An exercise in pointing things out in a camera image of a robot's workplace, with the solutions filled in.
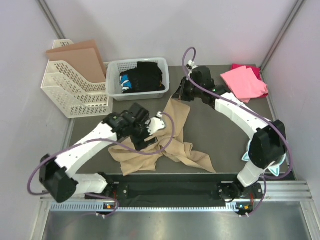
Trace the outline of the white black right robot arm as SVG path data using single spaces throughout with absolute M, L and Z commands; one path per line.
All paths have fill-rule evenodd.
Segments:
M 173 98 L 191 102 L 196 98 L 224 115 L 243 130 L 249 138 L 245 157 L 247 163 L 226 191 L 228 198 L 245 198 L 266 170 L 281 165 L 287 157 L 285 125 L 280 121 L 259 118 L 239 101 L 226 86 L 216 85 L 206 66 L 187 65 L 185 76 Z

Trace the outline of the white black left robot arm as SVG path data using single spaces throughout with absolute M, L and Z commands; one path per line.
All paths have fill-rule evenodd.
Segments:
M 102 198 L 109 198 L 114 187 L 103 173 L 78 174 L 78 170 L 101 150 L 119 140 L 130 138 L 135 151 L 154 144 L 157 139 L 153 135 L 165 128 L 162 117 L 161 112 L 150 117 L 149 111 L 137 103 L 122 113 L 108 114 L 69 150 L 55 157 L 46 155 L 41 159 L 40 183 L 57 203 L 81 194 L 98 194 Z

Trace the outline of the beige t shirt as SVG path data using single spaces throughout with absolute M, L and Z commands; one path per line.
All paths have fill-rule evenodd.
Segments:
M 109 147 L 111 157 L 118 163 L 122 174 L 127 176 L 138 171 L 155 171 L 157 160 L 165 156 L 177 163 L 192 168 L 215 173 L 211 158 L 208 154 L 193 150 L 193 144 L 184 141 L 184 126 L 191 107 L 181 101 L 170 99 L 164 112 L 166 127 L 157 132 L 157 142 L 143 150 L 151 155 L 142 155 L 131 152 L 120 145 Z

